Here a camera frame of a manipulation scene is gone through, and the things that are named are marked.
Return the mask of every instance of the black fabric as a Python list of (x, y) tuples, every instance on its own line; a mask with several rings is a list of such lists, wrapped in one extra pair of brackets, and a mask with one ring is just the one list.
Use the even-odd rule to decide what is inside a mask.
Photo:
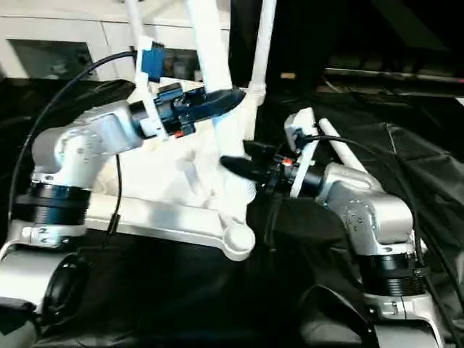
[[(7, 96), (0, 101), (1, 121), (7, 122), (0, 129), (8, 164), (3, 168), (12, 166), (30, 117), (59, 86), (56, 81), (0, 83)], [(68, 123), (94, 103), (125, 98), (132, 88), (122, 81), (82, 83), (48, 126)], [(439, 98), (269, 95), (258, 114), (257, 140), (284, 144), (283, 121), (307, 106), (343, 136), (373, 147), (412, 185), (422, 227), (457, 266), (462, 283), (464, 149), (456, 125), (463, 107)], [(372, 158), (354, 151), (387, 191), (402, 195)], [(335, 158), (329, 146), (321, 146), (317, 157), (321, 162)], [(6, 199), (8, 170), (1, 177)], [(305, 342), (358, 347), (356, 334), (304, 299), (312, 286), (324, 285), (365, 315), (359, 272), (337, 216), (311, 199), (259, 196), (249, 206), (248, 221), (257, 246), (244, 262), (231, 262), (213, 248), (129, 235), (113, 236), (100, 253), (104, 234), (90, 231), (81, 250), (93, 262), (83, 304), (72, 320), (51, 327), (37, 347), (305, 347)], [(435, 256), (427, 258), (447, 309), (462, 326), (449, 281)]]
[(15, 301), (13, 306), (10, 302), (0, 297), (0, 335), (3, 336), (22, 328), (28, 321), (34, 321), (31, 303)]

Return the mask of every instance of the white cabinet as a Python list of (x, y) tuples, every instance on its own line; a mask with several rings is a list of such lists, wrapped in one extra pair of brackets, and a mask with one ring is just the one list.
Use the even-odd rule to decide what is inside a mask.
[[(175, 27), (169, 25), (145, 25), (145, 31), (156, 42), (164, 44), (166, 49), (196, 50), (194, 32), (192, 28)], [(133, 45), (131, 31), (126, 23), (103, 23), (107, 36), (109, 50), (112, 54), (127, 51)], [(229, 30), (221, 30), (225, 49), (228, 49)], [(134, 66), (130, 60), (115, 62), (117, 75), (125, 80), (133, 80)]]
[[(109, 54), (100, 22), (0, 17), (0, 65), (8, 77), (75, 75), (88, 60), (95, 62)], [(117, 73), (112, 63), (89, 77), (92, 80), (115, 78)]]
[[(196, 49), (185, 0), (145, 0), (139, 7), (146, 34), (171, 49), (175, 68), (169, 62), (167, 67), (178, 73), (171, 75), (188, 70), (184, 75), (191, 78), (195, 52), (172, 52)], [(230, 0), (217, 0), (217, 7), (227, 49)], [(120, 0), (0, 0), (0, 66), (12, 78), (70, 78), (90, 61), (129, 50), (127, 21)], [(124, 58), (87, 78), (133, 80), (133, 75), (133, 62)]]

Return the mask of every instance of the black cable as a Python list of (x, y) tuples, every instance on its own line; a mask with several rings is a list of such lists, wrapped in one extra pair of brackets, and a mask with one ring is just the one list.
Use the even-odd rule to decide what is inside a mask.
[[(388, 172), (390, 172), (392, 174), (393, 178), (395, 178), (395, 180), (398, 182), (399, 186), (403, 190), (403, 193), (405, 194), (406, 199), (408, 200), (407, 203), (409, 203), (409, 208), (411, 210), (411, 213), (413, 214), (415, 252), (416, 252), (416, 257), (418, 259), (418, 263), (419, 263), (420, 267), (423, 267), (425, 265), (425, 262), (423, 261), (423, 253), (422, 253), (422, 246), (421, 246), (421, 231), (420, 231), (419, 226), (418, 226), (418, 213), (417, 213), (417, 210), (415, 208), (415, 201), (414, 201), (412, 193), (410, 192), (409, 186), (397, 175), (397, 173), (395, 173), (380, 158), (380, 156), (378, 154), (376, 154), (374, 151), (372, 151), (368, 147), (358, 143), (357, 141), (347, 139), (347, 138), (342, 138), (342, 137), (339, 137), (339, 136), (306, 136), (305, 139), (307, 141), (309, 141), (309, 142), (317, 141), (317, 140), (319, 140), (319, 141), (339, 141), (341, 143), (355, 145), (355, 146), (359, 147), (360, 149), (362, 149), (363, 151), (369, 153)], [(433, 246), (435, 251), (439, 251), (439, 253), (444, 257), (441, 249), (438, 247), (438, 244), (436, 243), (436, 241), (433, 239), (432, 236), (430, 236), (429, 243), (430, 243), (429, 245)], [(455, 277), (451, 273), (450, 266), (449, 265), (445, 266), (444, 263), (443, 263), (443, 266), (444, 266), (445, 271), (447, 272), (447, 275), (448, 275), (449, 279), (451, 280), (451, 282), (453, 283), (453, 281), (456, 281)], [(454, 340), (454, 342), (456, 344), (456, 347), (457, 348), (462, 348), (463, 346), (462, 346), (459, 334), (458, 334), (458, 332), (456, 330), (456, 327), (453, 324), (453, 322), (451, 320), (451, 317), (447, 313), (446, 309), (444, 308), (443, 301), (439, 297), (439, 295), (438, 295), (438, 293), (437, 293), (437, 291), (435, 289), (435, 286), (432, 284), (432, 282), (431, 282), (431, 280), (430, 280), (430, 278), (428, 276), (424, 277), (424, 281), (426, 283), (428, 291), (430, 292), (430, 295), (432, 296), (432, 299), (435, 301), (437, 307), (439, 308), (441, 316), (443, 317), (444, 321), (446, 322), (446, 324), (448, 326), (449, 332), (451, 333), (451, 336), (452, 336), (452, 338), (453, 338), (453, 340)], [(459, 290), (456, 290), (456, 292), (457, 292), (458, 297), (460, 297), (460, 292), (461, 291), (460, 291), (459, 284), (457, 285), (457, 288)]]
[(115, 211), (109, 220), (107, 235), (111, 236), (117, 230), (117, 224), (121, 218), (119, 215), (119, 208), (121, 206), (121, 199), (123, 198), (123, 172), (121, 170), (121, 161), (119, 154), (116, 154), (116, 171), (117, 171), (117, 200)]
[(108, 62), (111, 62), (112, 60), (116, 60), (119, 58), (123, 57), (132, 57), (135, 52), (131, 51), (126, 51), (126, 52), (121, 52), (121, 53), (116, 53), (112, 54), (111, 56), (105, 57), (103, 59), (100, 59), (98, 62), (93, 63), (80, 73), (78, 73), (72, 80), (69, 80), (59, 91), (54, 95), (54, 97), (48, 102), (48, 104), (42, 109), (41, 113), (38, 115), (36, 118), (36, 121), (34, 122), (32, 128), (29, 130), (28, 135), (26, 136), (24, 140), (24, 144), (22, 145), (20, 154), (18, 155), (16, 164), (14, 165), (13, 173), (12, 173), (12, 182), (11, 186), (9, 188), (9, 197), (8, 197), (8, 226), (11, 223), (12, 220), (12, 211), (13, 211), (13, 205), (15, 203), (15, 196), (16, 196), (16, 185), (17, 185), (17, 179), (20, 174), (20, 169), (21, 169), (21, 163), (24, 159), (25, 153), (30, 145), (30, 142), (32, 141), (32, 138), (34, 137), (37, 128), (41, 124), (42, 120), (47, 116), (49, 113), (50, 109), (67, 93), (71, 87), (73, 87), (82, 77), (86, 76), (90, 72), (94, 71), (96, 68), (100, 67), (103, 64), (106, 64)]

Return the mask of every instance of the robotic arm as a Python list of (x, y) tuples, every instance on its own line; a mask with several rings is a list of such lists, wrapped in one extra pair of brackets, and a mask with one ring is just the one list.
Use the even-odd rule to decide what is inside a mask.
[[(426, 269), (415, 260), (413, 216), (408, 206), (387, 194), (348, 146), (336, 151), (349, 166), (331, 163), (321, 167), (304, 158), (308, 145), (313, 144), (305, 141), (306, 136), (317, 134), (310, 109), (290, 116), (285, 128), (291, 149), (303, 158), (289, 159), (269, 147), (249, 143), (246, 148), (254, 152), (250, 153), (253, 162), (221, 157), (221, 163), (265, 184), (268, 191), (289, 191), (292, 196), (297, 190), (315, 197), (339, 216), (359, 262), (365, 305), (375, 323), (379, 347), (444, 347), (439, 318), (422, 279)], [(396, 323), (396, 328), (388, 329), (388, 323)], [(425, 323), (428, 334), (414, 323)]]
[[(181, 137), (194, 133), (196, 122), (227, 113), (243, 98), (238, 89), (184, 93), (175, 83), (161, 88), (154, 104), (166, 133)], [(111, 156), (155, 136), (153, 124), (141, 102), (117, 101), (37, 137), (32, 180), (17, 198), (0, 249), (0, 347), (29, 347), (40, 327), (75, 312), (88, 276), (88, 264), (76, 250), (86, 233), (90, 190)]]

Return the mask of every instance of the white pole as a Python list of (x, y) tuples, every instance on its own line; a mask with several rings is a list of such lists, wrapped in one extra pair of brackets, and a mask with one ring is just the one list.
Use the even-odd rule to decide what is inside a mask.
[(263, 89), (264, 99), (266, 93), (266, 71), (268, 69), (268, 58), (270, 41), (273, 35), (274, 16), (276, 14), (277, 0), (263, 0), (261, 8), (260, 28), (254, 52), (254, 63), (252, 80), (250, 86)]
[[(333, 127), (331, 122), (326, 118), (319, 120), (319, 126), (327, 136), (340, 136), (339, 132), (336, 131), (335, 127)], [(368, 172), (348, 145), (340, 141), (330, 141), (330, 143), (344, 165), (364, 173)]]
[(257, 108), (266, 97), (266, 72), (268, 70), (268, 58), (270, 41), (273, 35), (274, 16), (277, 0), (263, 0), (261, 6), (260, 28), (254, 50), (254, 62), (252, 79), (246, 91), (246, 105), (249, 110), (244, 115), (244, 137), (247, 140), (254, 138)]
[(138, 0), (125, 0), (128, 10), (130, 32), (132, 34), (133, 46), (138, 48), (138, 40), (144, 34), (144, 23), (138, 10)]
[[(232, 88), (228, 59), (221, 39), (219, 11), (216, 0), (186, 0), (194, 29), (196, 52), (202, 69), (204, 87), (207, 92)], [(220, 155), (243, 157), (243, 131), (239, 127), (237, 107), (223, 116), (212, 120), (215, 127), (217, 147)], [(226, 170), (224, 194), (228, 201), (227, 210), (244, 221), (246, 205), (250, 203), (256, 189), (254, 183)]]

